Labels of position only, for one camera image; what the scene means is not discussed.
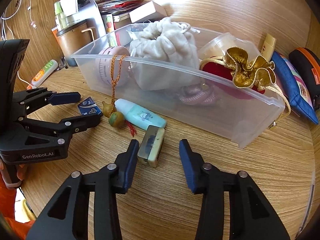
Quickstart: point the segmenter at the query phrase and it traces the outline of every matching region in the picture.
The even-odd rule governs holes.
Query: red tassel
[[[135,134],[137,134],[136,129],[133,127],[133,125],[128,122],[127,120],[125,121],[125,123],[128,125],[128,127],[130,128],[130,133],[132,135],[132,137],[134,137]]]

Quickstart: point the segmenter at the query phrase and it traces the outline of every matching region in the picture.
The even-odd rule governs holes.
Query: wooden table surface
[[[91,96],[101,102],[110,97],[88,88],[78,68],[55,72],[43,86],[57,92],[79,91],[82,100]],[[77,104],[46,106],[30,118],[50,122],[79,115]],[[280,216],[291,238],[306,212],[314,170],[314,151],[305,119],[291,114],[273,130],[266,130],[244,149],[229,139],[196,127],[167,120],[165,143],[157,168],[138,163],[133,184],[126,195],[118,195],[118,212],[123,239],[194,239],[202,195],[188,189],[179,157],[179,141],[188,139],[192,149],[221,171],[247,171]],[[135,137],[142,141],[144,131]],[[64,160],[30,166],[23,182],[23,192],[35,214],[72,171],[94,172],[115,160],[132,139],[128,128],[114,129],[102,117],[101,123],[75,134]],[[93,239],[93,198],[89,209],[89,239]],[[224,239],[229,232],[229,204],[225,194]]]

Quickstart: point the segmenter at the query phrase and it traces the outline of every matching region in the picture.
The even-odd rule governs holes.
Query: light blue bottle
[[[133,102],[120,98],[115,104],[117,111],[121,112],[127,121],[143,130],[147,130],[149,125],[161,128],[166,125],[165,119]]]

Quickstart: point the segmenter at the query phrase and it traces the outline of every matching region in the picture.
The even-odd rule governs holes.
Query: clear plastic bin
[[[118,45],[129,49],[132,38],[128,31],[131,25],[122,27],[112,33],[91,42],[73,54],[84,78],[92,90],[111,95],[112,88],[102,81],[97,70],[96,59],[111,59],[112,55],[99,55],[102,49],[106,49],[116,38]],[[221,33],[207,29],[195,28],[200,33],[194,33],[198,50],[219,36]],[[236,40],[237,46],[249,52],[249,59],[254,59],[259,51],[249,41]],[[183,80],[192,80],[192,86],[174,87],[164,90],[142,90],[136,83],[132,74],[128,81],[116,86],[116,98],[124,98],[141,105],[153,112],[163,114],[181,122],[199,127],[236,142],[240,148],[245,147],[259,136],[284,110],[284,102],[278,94],[266,90],[260,94],[251,89],[238,89],[232,81],[219,76],[191,68],[174,65],[172,63],[150,60],[138,57],[126,57],[125,61],[131,63],[143,63],[150,68],[156,68],[158,79],[161,82],[161,73],[173,71],[178,73]],[[185,103],[185,91],[189,88],[197,89],[209,85],[212,96],[215,98],[212,104],[187,105]]]

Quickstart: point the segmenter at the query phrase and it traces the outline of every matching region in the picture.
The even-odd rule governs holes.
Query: blue packet
[[[86,114],[98,114],[99,116],[102,116],[103,113],[100,110],[100,108],[97,106],[95,101],[91,97],[88,97],[86,100],[82,101],[78,105],[79,111],[82,115]]]

